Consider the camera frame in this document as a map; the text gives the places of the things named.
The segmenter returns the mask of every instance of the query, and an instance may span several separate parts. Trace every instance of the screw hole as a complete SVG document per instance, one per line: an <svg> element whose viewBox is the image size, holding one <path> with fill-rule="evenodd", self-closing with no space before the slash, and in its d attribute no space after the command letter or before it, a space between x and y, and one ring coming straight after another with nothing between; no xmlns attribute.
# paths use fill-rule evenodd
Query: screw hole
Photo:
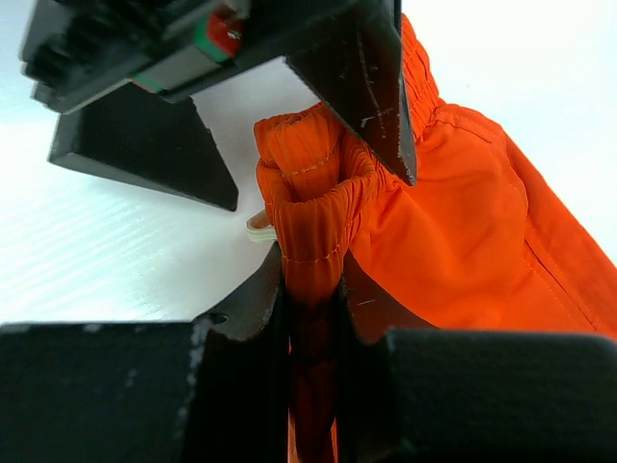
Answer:
<svg viewBox="0 0 617 463"><path fill-rule="evenodd" d="M229 317L225 313L208 313L207 317L210 319L212 324L220 325L228 321Z"/></svg>

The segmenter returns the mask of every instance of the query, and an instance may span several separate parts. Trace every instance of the green component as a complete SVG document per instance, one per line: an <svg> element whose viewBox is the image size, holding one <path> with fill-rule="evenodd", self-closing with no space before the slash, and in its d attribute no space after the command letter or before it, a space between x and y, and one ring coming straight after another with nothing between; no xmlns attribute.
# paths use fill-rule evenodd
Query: green component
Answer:
<svg viewBox="0 0 617 463"><path fill-rule="evenodd" d="M205 53L210 59L212 59L216 63L223 63L227 61L230 56L223 51L221 48L216 46L214 43L210 41L207 36L208 21L205 19L200 23L198 28L195 31L195 46Z"/></svg>
<svg viewBox="0 0 617 463"><path fill-rule="evenodd" d="M162 87L157 82L154 82L152 79L143 74L133 76L133 80L155 94L158 94L162 90L166 90L165 87Z"/></svg>

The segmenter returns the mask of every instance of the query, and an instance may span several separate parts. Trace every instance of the white table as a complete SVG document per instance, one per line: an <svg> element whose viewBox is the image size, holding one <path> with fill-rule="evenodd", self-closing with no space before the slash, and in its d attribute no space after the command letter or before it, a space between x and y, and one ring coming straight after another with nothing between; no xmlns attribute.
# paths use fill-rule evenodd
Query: white table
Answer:
<svg viewBox="0 0 617 463"><path fill-rule="evenodd" d="M240 188L235 213L45 162L56 115L17 50L33 2L0 6L0 322L188 319L261 263L253 124L315 97L282 62L196 100ZM442 96L500 122L617 261L617 2L409 0Z"/></svg>

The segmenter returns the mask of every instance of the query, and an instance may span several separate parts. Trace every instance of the orange cloth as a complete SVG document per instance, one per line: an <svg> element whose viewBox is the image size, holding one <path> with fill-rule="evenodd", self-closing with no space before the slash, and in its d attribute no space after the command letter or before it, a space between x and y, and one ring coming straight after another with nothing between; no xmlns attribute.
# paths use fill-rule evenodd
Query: orange cloth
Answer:
<svg viewBox="0 0 617 463"><path fill-rule="evenodd" d="M308 313L326 302L349 249L441 328L617 338L615 267L498 124L439 99L428 57L407 18L402 25L417 186L390 174L322 104L255 125L257 180L291 296ZM320 428L310 435L326 439L332 411L315 400L305 403L305 412L316 407L309 427Z"/></svg>

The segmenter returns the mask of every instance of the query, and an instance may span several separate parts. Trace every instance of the gathered orange fabric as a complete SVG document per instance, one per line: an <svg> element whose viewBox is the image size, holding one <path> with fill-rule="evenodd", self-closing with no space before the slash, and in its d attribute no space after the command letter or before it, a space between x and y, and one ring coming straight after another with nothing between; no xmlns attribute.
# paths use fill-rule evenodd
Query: gathered orange fabric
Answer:
<svg viewBox="0 0 617 463"><path fill-rule="evenodd" d="M332 296L350 250L403 306L440 328L616 339L617 269L498 124L439 98L407 18L402 26L417 186L390 174L323 104L255 125L257 180L303 317L323 318L312 308ZM313 355L318 340L309 344L300 357L323 368L328 356ZM302 394L326 377L315 373ZM296 427L296 440L314 456L332 410L314 398L304 408L313 431Z"/></svg>

